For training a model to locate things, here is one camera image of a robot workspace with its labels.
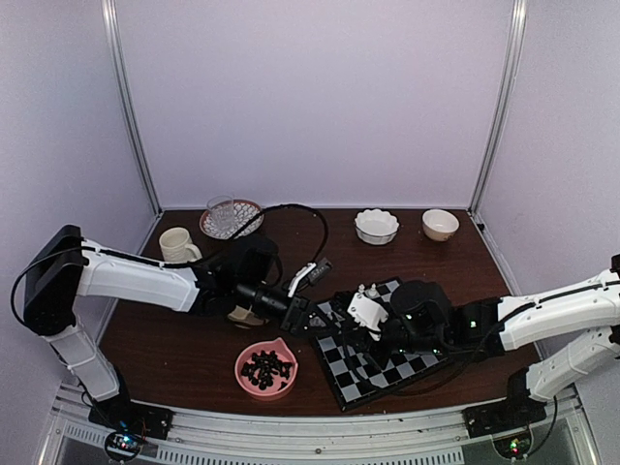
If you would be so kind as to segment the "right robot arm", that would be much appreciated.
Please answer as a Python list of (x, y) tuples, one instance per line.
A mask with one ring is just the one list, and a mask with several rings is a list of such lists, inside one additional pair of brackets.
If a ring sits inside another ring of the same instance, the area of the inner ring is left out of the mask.
[(438, 351), (465, 364), (580, 331), (568, 346), (511, 375), (496, 417), (514, 428), (567, 385), (619, 354), (619, 259), (594, 277), (541, 294), (450, 303), (435, 282), (401, 284), (383, 304), (361, 288), (340, 303), (341, 335), (383, 365), (396, 352)]

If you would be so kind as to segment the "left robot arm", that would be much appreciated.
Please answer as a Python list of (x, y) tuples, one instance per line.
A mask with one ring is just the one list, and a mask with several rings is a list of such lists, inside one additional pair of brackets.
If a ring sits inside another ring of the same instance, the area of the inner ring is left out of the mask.
[(81, 326), (74, 312), (78, 296), (105, 296), (211, 316), (248, 305), (298, 337), (336, 329), (308, 298), (265, 283), (278, 248), (251, 234), (208, 259), (165, 263), (126, 254), (85, 239), (80, 228), (63, 227), (22, 274), (22, 322), (45, 338), (119, 430), (139, 422), (139, 408), (126, 397), (119, 372)]

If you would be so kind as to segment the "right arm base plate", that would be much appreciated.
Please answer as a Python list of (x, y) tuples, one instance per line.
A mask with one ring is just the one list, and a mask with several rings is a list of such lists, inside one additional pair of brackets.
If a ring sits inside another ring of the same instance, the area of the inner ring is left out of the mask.
[(529, 397), (515, 397), (469, 407), (462, 414), (469, 437), (477, 438), (542, 421), (546, 418), (545, 406)]

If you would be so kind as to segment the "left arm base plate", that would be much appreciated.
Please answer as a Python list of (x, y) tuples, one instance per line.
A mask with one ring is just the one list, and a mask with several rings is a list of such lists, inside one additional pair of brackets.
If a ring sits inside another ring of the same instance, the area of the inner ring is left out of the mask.
[(166, 440), (171, 428), (170, 409), (140, 404), (120, 396), (95, 401), (88, 420), (136, 436)]

